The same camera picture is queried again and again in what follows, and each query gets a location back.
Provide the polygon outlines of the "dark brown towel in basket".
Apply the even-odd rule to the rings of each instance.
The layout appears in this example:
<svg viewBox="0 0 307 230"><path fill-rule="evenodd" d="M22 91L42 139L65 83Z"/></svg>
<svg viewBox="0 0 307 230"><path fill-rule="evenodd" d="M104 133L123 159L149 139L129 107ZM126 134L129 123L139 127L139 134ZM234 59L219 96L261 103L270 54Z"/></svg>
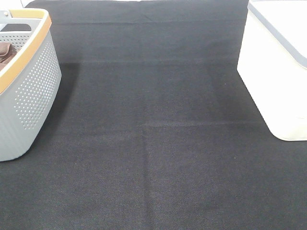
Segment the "dark brown towel in basket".
<svg viewBox="0 0 307 230"><path fill-rule="evenodd" d="M11 43L1 42L0 43L0 70L14 58L17 51Z"/></svg>

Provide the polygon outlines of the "grey perforated laundry basket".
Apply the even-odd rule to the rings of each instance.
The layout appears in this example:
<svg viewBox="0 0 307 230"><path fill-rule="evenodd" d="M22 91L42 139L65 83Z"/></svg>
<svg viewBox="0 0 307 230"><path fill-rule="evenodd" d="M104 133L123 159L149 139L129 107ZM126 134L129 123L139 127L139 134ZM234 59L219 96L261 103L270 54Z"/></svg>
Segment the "grey perforated laundry basket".
<svg viewBox="0 0 307 230"><path fill-rule="evenodd" d="M33 144L56 98L61 70L50 33L48 11L2 10L0 23L12 24L0 41L16 55L0 71L0 160L24 155Z"/></svg>

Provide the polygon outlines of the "black fabric table mat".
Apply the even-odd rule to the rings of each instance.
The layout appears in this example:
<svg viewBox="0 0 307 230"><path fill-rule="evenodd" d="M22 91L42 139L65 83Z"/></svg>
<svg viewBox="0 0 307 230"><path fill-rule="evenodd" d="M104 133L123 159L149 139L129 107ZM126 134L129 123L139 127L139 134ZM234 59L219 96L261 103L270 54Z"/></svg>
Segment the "black fabric table mat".
<svg viewBox="0 0 307 230"><path fill-rule="evenodd" d="M245 0L36 0L62 72L0 165L3 230L304 230L307 144L274 137L237 72Z"/></svg>

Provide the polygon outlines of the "white slotted storage basket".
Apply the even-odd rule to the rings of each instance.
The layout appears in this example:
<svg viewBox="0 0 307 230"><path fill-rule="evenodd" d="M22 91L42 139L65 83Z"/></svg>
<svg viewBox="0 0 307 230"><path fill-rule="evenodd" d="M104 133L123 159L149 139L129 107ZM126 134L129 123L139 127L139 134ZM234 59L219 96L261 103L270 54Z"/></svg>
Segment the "white slotted storage basket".
<svg viewBox="0 0 307 230"><path fill-rule="evenodd" d="M270 132L307 139L307 3L251 0L237 71Z"/></svg>

